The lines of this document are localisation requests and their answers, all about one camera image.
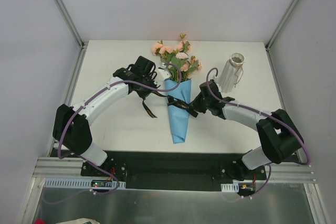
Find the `blue wrapping paper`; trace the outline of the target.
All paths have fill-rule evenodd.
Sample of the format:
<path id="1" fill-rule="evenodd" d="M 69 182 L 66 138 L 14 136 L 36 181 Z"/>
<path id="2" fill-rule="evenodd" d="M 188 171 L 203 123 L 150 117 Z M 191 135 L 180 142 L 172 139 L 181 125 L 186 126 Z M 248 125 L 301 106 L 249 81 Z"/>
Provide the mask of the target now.
<path id="1" fill-rule="evenodd" d="M 191 101 L 192 81 L 187 80 L 180 83 L 180 85 L 166 93 L 175 99 L 179 99 L 187 104 Z M 169 123 L 172 134 L 172 141 L 174 144 L 184 143 L 187 136 L 189 113 L 181 108 L 173 105 L 168 105 Z"/>

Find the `black ribbon gold lettering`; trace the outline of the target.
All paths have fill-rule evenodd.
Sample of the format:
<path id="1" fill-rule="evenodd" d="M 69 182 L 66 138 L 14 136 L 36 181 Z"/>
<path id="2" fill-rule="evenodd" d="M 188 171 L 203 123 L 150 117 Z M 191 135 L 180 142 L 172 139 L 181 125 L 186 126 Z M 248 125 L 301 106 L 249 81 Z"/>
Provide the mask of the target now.
<path id="1" fill-rule="evenodd" d="M 177 98 L 175 98 L 171 95 L 163 95 L 163 94 L 160 94 L 156 91 L 154 91 L 153 94 L 157 95 L 158 97 L 167 98 L 167 100 L 168 100 L 167 105 L 168 106 L 175 106 L 179 109 L 182 109 L 194 118 L 196 118 L 198 116 L 198 113 L 189 104 L 187 104 L 186 102 L 184 102 L 180 99 L 177 99 Z M 150 108 L 145 104 L 145 98 L 143 98 L 143 100 L 142 100 L 142 106 L 151 118 L 157 118 L 157 116 L 154 115 L 153 112 L 150 110 Z"/>

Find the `pink artificial flower bouquet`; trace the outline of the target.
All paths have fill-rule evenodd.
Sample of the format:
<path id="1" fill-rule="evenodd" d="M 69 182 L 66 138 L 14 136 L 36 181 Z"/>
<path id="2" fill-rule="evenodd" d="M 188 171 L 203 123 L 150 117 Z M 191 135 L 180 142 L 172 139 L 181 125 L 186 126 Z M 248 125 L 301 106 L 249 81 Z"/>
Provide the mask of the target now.
<path id="1" fill-rule="evenodd" d="M 180 72 L 174 66 L 168 66 L 171 79 L 174 82 L 187 81 L 191 79 L 191 75 L 202 69 L 199 59 L 191 55 L 191 43 L 185 39 L 186 34 L 180 34 L 180 42 L 171 48 L 164 44 L 163 40 L 158 41 L 152 46 L 152 53 L 160 57 L 162 63 L 171 63 L 179 68 Z"/>

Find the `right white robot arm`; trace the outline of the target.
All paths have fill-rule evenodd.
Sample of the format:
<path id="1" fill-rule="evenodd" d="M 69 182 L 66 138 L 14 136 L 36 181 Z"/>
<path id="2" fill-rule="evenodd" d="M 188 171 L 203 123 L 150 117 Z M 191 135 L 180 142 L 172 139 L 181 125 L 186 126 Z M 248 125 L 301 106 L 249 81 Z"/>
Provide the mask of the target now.
<path id="1" fill-rule="evenodd" d="M 210 111 L 213 116 L 247 126 L 258 133 L 260 146 L 244 154 L 225 169 L 227 176 L 243 181 L 261 166 L 288 161 L 304 141 L 283 109 L 261 112 L 238 103 L 234 98 L 223 98 L 214 80 L 199 85 L 200 93 L 190 103 L 199 113 Z"/>

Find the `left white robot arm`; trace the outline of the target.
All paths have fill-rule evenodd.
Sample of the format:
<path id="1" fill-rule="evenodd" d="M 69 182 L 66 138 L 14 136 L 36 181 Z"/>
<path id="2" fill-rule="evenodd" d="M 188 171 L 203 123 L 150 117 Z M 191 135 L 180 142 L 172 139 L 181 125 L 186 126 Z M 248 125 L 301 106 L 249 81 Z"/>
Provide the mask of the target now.
<path id="1" fill-rule="evenodd" d="M 72 106 L 62 104 L 56 111 L 52 136 L 63 140 L 67 149 L 85 160 L 93 163 L 92 169 L 99 176 L 110 173 L 111 164 L 107 153 L 92 140 L 90 126 L 93 122 L 118 100 L 135 91 L 145 99 L 152 90 L 134 83 L 120 83 L 122 80 L 135 81 L 157 89 L 170 75 L 165 66 L 139 56 L 134 64 L 116 70 L 112 77 L 95 94 Z"/>

